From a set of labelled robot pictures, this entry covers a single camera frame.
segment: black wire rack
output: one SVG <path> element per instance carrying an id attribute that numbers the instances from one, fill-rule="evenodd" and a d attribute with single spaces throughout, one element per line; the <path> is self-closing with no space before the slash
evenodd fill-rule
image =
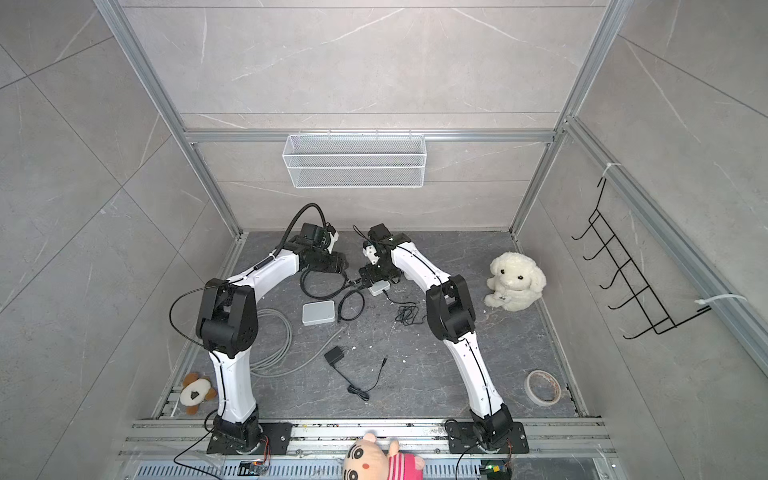
<path id="1" fill-rule="evenodd" d="M 592 214 L 588 218 L 589 219 L 589 227 L 587 227 L 587 229 L 580 236 L 578 236 L 578 237 L 571 237 L 571 238 L 574 239 L 574 240 L 581 240 L 582 238 L 584 238 L 584 235 L 586 235 L 587 232 L 589 232 L 589 230 L 592 230 L 592 231 L 595 232 L 595 234 L 598 236 L 598 239 L 600 239 L 600 242 L 602 243 L 603 246 L 592 257 L 589 257 L 589 258 L 582 257 L 582 258 L 584 258 L 584 260 L 586 260 L 586 261 L 594 260 L 598 255 L 600 255 L 600 252 L 605 250 L 606 252 L 608 252 L 608 255 L 611 257 L 611 260 L 613 260 L 614 265 L 616 266 L 616 273 L 614 273 L 614 276 L 611 279 L 611 282 L 607 286 L 600 285 L 600 288 L 603 289 L 603 290 L 608 290 L 609 288 L 611 288 L 614 285 L 614 282 L 616 281 L 616 278 L 619 275 L 621 275 L 621 278 L 624 279 L 624 282 L 627 284 L 627 288 L 629 288 L 630 293 L 632 293 L 632 296 L 630 296 L 621 305 L 619 305 L 619 306 L 610 306 L 609 305 L 608 308 L 611 309 L 611 310 L 619 310 L 622 306 L 625 306 L 629 302 L 634 300 L 637 303 L 637 305 L 640 307 L 640 310 L 643 312 L 643 315 L 645 316 L 646 321 L 648 321 L 648 324 L 650 326 L 648 328 L 646 328 L 645 330 L 643 330 L 642 332 L 640 332 L 640 333 L 638 333 L 637 335 L 634 335 L 634 336 L 626 336 L 626 335 L 624 335 L 623 337 L 625 339 L 627 339 L 627 340 L 632 340 L 632 339 L 636 339 L 637 337 L 639 337 L 639 336 L 641 336 L 641 335 L 643 335 L 645 333 L 650 332 L 651 330 L 653 330 L 657 335 L 661 335 L 662 333 L 669 332 L 670 330 L 675 329 L 675 328 L 677 328 L 680 325 L 683 325 L 685 322 L 690 322 L 692 319 L 698 317 L 699 315 L 703 315 L 703 314 L 709 312 L 710 310 L 712 310 L 710 306 L 706 305 L 706 306 L 703 306 L 703 307 L 699 308 L 696 311 L 695 314 L 693 314 L 692 316 L 689 316 L 685 320 L 676 322 L 672 318 L 672 316 L 669 314 L 669 312 L 667 312 L 667 308 L 664 306 L 664 304 L 661 302 L 661 299 L 659 299 L 659 296 L 654 291 L 653 287 L 650 286 L 650 284 L 648 283 L 648 280 L 646 280 L 645 275 L 643 274 L 643 271 L 634 262 L 634 259 L 629 254 L 629 251 L 627 250 L 627 248 L 624 246 L 624 244 L 621 242 L 619 237 L 616 235 L 616 232 L 614 232 L 614 229 L 611 228 L 611 225 L 608 223 L 608 221 L 605 219 L 603 214 L 600 212 L 600 200 L 602 200 L 603 192 L 605 191 L 605 178 L 604 177 L 601 178 L 600 181 L 598 182 L 598 188 L 600 189 L 600 195 L 598 196 L 598 203 L 597 203 L 597 205 L 595 205 L 594 210 L 592 211 Z M 607 240 L 605 240 L 603 238 L 603 235 L 601 235 L 600 232 L 598 231 L 598 229 L 595 227 L 595 223 L 598 220 L 602 220 L 602 223 L 604 223 L 604 225 L 608 229 L 608 231 L 611 232 L 611 236 L 608 237 Z M 621 249 L 624 251 L 624 254 L 626 255 L 626 258 L 628 258 L 627 261 L 622 262 L 621 264 L 619 264 L 619 262 L 616 260 L 616 256 L 611 252 L 611 249 L 608 248 L 608 244 L 611 243 L 611 242 L 617 243 L 619 245 L 619 247 L 621 247 Z M 629 282 L 629 279 L 627 278 L 627 276 L 624 273 L 625 272 L 625 268 L 629 267 L 629 266 L 633 266 L 634 269 L 639 274 L 640 278 L 642 279 L 642 282 L 639 282 L 640 285 L 637 286 L 637 288 L 639 290 L 635 290 L 635 288 L 632 287 L 632 284 Z M 646 292 L 646 291 L 650 292 L 651 296 L 656 300 L 656 302 L 658 303 L 661 311 L 663 312 L 663 318 L 661 320 L 658 320 L 658 321 L 655 321 L 655 322 L 653 320 L 651 320 L 650 316 L 648 315 L 648 312 L 646 311 L 645 306 L 643 305 L 643 303 L 638 298 L 641 293 Z"/>

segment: white zip tie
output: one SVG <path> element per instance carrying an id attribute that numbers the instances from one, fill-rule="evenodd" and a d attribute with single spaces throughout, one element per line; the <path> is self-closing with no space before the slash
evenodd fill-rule
<path id="1" fill-rule="evenodd" d="M 699 305 L 707 305 L 709 302 L 720 300 L 721 298 L 736 298 L 739 300 L 744 300 L 745 302 L 749 302 L 749 300 L 747 300 L 745 296 L 736 295 L 735 293 L 723 293 L 722 295 L 715 295 L 715 296 L 711 296 L 710 298 L 694 300 L 694 302 L 698 303 Z"/>
<path id="2" fill-rule="evenodd" d="M 608 169 L 613 167 L 614 165 L 621 165 L 621 164 L 612 164 L 611 162 L 608 162 L 608 165 L 605 166 L 605 170 L 603 170 L 603 177 L 605 177 L 605 174 L 608 172 Z"/>

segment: black power adapter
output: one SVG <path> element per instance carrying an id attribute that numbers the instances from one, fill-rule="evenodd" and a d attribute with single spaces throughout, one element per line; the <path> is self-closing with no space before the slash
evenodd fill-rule
<path id="1" fill-rule="evenodd" d="M 326 352 L 325 357 L 328 365 L 334 366 L 336 362 L 344 358 L 344 352 L 341 351 L 340 346 L 334 346 L 332 349 Z"/>
<path id="2" fill-rule="evenodd" d="M 376 386 L 379 384 L 379 379 L 381 379 L 382 370 L 386 364 L 387 357 L 384 357 L 384 360 L 382 360 L 382 365 L 379 367 L 379 374 L 376 377 L 376 383 L 374 383 L 371 388 L 363 390 L 356 387 L 355 384 L 352 383 L 352 380 L 346 378 L 346 375 L 341 373 L 339 369 L 336 368 L 336 363 L 344 358 L 344 352 L 341 350 L 341 347 L 334 346 L 331 350 L 328 350 L 324 356 L 326 357 L 326 362 L 328 362 L 328 365 L 330 365 L 332 369 L 336 370 L 336 372 L 341 375 L 347 383 L 349 383 L 349 385 L 346 387 L 347 392 L 352 393 L 353 395 L 357 395 L 364 402 L 368 402 L 371 399 L 371 396 L 368 394 L 368 392 L 376 388 Z"/>

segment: white stuffed puppy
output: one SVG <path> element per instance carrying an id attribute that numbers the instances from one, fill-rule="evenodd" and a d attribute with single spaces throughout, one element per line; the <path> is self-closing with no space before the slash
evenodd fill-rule
<path id="1" fill-rule="evenodd" d="M 494 293 L 485 296 L 485 305 L 509 312 L 530 307 L 547 285 L 544 272 L 522 253 L 502 253 L 491 262 L 491 273 L 487 284 Z"/>

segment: black mounting plate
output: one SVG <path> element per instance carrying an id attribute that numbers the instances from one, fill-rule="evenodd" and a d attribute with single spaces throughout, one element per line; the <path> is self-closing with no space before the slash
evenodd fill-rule
<path id="1" fill-rule="evenodd" d="M 290 442 L 290 432 L 293 423 L 260 423 L 261 430 L 270 440 L 270 455 L 285 455 L 288 452 L 288 442 Z M 259 442 L 256 449 L 248 455 L 263 455 L 265 442 Z M 225 435 L 213 433 L 208 442 L 206 453 L 220 453 L 222 455 L 243 455 L 237 450 L 242 450 L 242 446 L 233 442 Z"/>
<path id="2" fill-rule="evenodd" d="M 472 422 L 447 422 L 445 424 L 445 431 L 448 433 L 448 447 L 451 453 L 485 453 L 477 445 L 469 448 L 470 445 L 477 443 L 477 437 L 472 430 Z M 499 441 L 498 445 L 494 445 L 493 449 L 498 449 L 498 453 L 509 453 L 509 446 L 507 440 L 512 444 L 512 453 L 521 454 L 529 453 L 531 450 L 528 447 L 528 436 L 525 434 L 525 428 L 520 422 L 513 422 L 512 428 L 509 429 L 507 435 Z"/>

